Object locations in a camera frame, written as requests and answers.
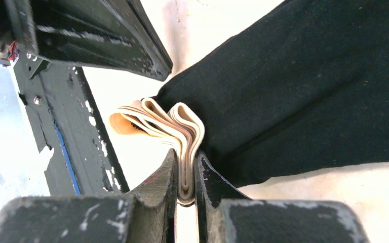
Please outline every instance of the bolt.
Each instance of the bolt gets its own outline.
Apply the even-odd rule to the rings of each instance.
[[[33,99],[33,102],[35,105],[40,105],[40,98],[38,96],[35,96],[35,98]]]

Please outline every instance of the beige strip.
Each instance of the beige strip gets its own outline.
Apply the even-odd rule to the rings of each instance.
[[[178,156],[178,201],[194,201],[193,160],[204,135],[205,126],[184,103],[175,104],[168,113],[152,98],[121,106],[109,118],[115,132],[127,136],[152,136],[171,145]]]

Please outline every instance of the concrete floor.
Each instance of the concrete floor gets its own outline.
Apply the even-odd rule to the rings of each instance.
[[[281,2],[141,1],[174,62],[173,75],[202,59],[227,38],[239,33]],[[104,121],[118,106],[153,96],[163,84],[115,70],[85,68],[85,74]],[[36,151],[26,114],[19,107],[17,89],[11,86],[8,75],[0,73],[0,207],[16,196],[48,194],[42,171],[52,152],[44,151],[39,155]],[[129,187],[134,188],[159,167],[168,148],[158,145],[154,139],[128,140],[108,130]],[[140,146],[154,149],[150,149],[147,155],[138,153]],[[4,170],[1,165],[8,165],[9,169]],[[371,242],[389,242],[389,162],[272,178],[259,185],[241,188],[241,191],[260,199],[342,201],[360,217]],[[196,242],[194,207],[179,208],[178,220],[178,241]]]

